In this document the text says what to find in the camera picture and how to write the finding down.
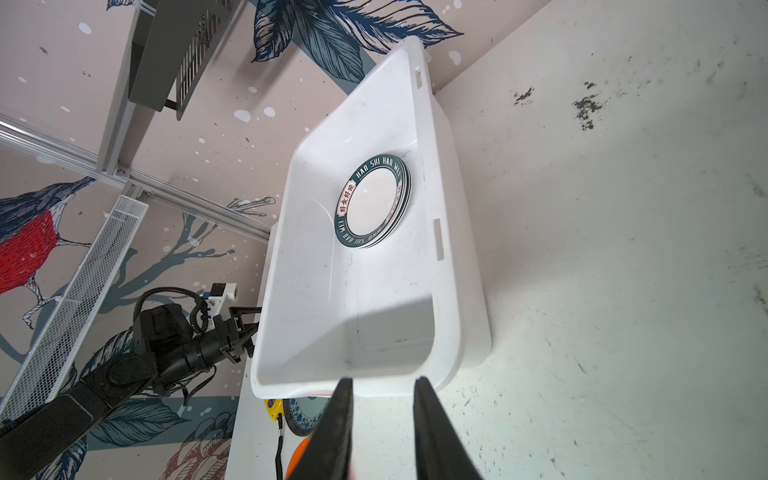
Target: black stain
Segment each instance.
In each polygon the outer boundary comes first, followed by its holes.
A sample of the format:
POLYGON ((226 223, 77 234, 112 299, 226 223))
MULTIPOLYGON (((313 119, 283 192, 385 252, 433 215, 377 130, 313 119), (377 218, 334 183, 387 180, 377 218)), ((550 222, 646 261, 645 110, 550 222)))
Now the black stain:
POLYGON ((520 103, 522 103, 523 105, 527 105, 527 104, 531 103, 531 101, 528 100, 528 97, 531 96, 531 94, 533 93, 533 90, 534 90, 534 88, 530 87, 528 89, 528 91, 526 91, 522 95, 518 95, 518 93, 515 92, 515 105, 520 104, 520 103))
POLYGON ((768 302, 766 302, 765 297, 763 296, 763 291, 760 289, 760 285, 754 286, 755 290, 755 304, 757 304, 760 308, 763 309, 763 312, 768 316, 768 302))
POLYGON ((756 196, 760 198, 765 198, 766 192, 763 190, 763 188, 758 184, 754 178, 752 178, 752 175, 746 174, 746 181, 749 182, 749 184, 752 186, 752 192, 755 193, 756 196))
POLYGON ((581 121, 581 129, 583 131, 592 130, 594 128, 594 122, 590 118, 590 114, 603 108, 603 104, 594 100, 595 97, 597 97, 596 94, 589 95, 573 103, 573 106, 576 107, 576 110, 578 111, 576 118, 581 121))

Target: orange object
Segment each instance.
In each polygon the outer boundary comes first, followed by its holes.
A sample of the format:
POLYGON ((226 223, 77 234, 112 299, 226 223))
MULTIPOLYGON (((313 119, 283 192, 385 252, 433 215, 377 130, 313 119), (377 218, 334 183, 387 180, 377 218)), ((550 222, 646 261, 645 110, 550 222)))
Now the orange object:
POLYGON ((312 436, 306 437, 304 441, 301 442, 299 446, 296 447, 296 450, 293 452, 293 456, 290 458, 290 463, 288 464, 288 471, 286 472, 286 480, 288 479, 288 477, 290 477, 290 474, 293 473, 293 470, 296 468, 296 465, 299 464, 299 460, 301 460, 302 455, 304 455, 306 446, 310 444, 311 439, 312 439, 312 436))

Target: ventilated metal panel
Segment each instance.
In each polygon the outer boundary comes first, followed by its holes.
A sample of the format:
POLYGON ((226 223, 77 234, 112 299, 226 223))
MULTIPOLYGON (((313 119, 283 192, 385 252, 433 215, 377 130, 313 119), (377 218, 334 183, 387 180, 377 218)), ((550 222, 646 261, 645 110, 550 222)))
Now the ventilated metal panel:
POLYGON ((53 399, 125 257, 147 204, 120 196, 0 404, 0 419, 53 399))
POLYGON ((239 2, 240 0, 216 0, 216 3, 224 8, 217 8, 215 11, 207 9, 197 24, 197 31, 181 61, 179 75, 176 77, 176 119, 181 120, 184 110, 187 109, 192 92, 203 76, 203 70, 214 54, 239 2))

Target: metal frame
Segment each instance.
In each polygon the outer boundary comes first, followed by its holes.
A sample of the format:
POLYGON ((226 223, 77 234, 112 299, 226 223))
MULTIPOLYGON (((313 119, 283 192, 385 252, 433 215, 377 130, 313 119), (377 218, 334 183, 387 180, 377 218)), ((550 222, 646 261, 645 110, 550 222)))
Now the metal frame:
POLYGON ((182 210, 196 217, 204 218, 222 227, 267 243, 271 228, 248 216, 181 190, 159 178, 128 167, 118 167, 115 175, 97 170, 98 156, 90 151, 37 131, 25 124, 0 114, 0 141, 30 154, 44 156, 64 168, 79 174, 94 177, 112 187, 124 188, 129 181, 139 186, 144 194, 155 200, 182 210))
POLYGON ((109 115, 107 115, 107 125, 104 128, 101 146, 98 149, 96 171, 105 172, 107 175, 114 175, 117 168, 125 134, 128 132, 128 125, 131 124, 131 118, 134 116, 134 108, 136 107, 135 103, 128 101, 128 79, 131 76, 131 46, 140 14, 141 10, 136 8, 129 30, 131 34, 128 36, 123 52, 118 83, 115 85, 112 104, 109 107, 109 115))

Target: metal mesh shelf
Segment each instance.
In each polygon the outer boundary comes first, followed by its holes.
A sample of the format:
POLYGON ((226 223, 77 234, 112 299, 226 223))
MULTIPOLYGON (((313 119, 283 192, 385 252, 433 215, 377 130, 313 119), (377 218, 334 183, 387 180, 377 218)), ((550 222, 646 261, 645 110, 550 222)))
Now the metal mesh shelf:
POLYGON ((148 205, 120 196, 0 404, 0 419, 53 399, 118 272, 148 205))

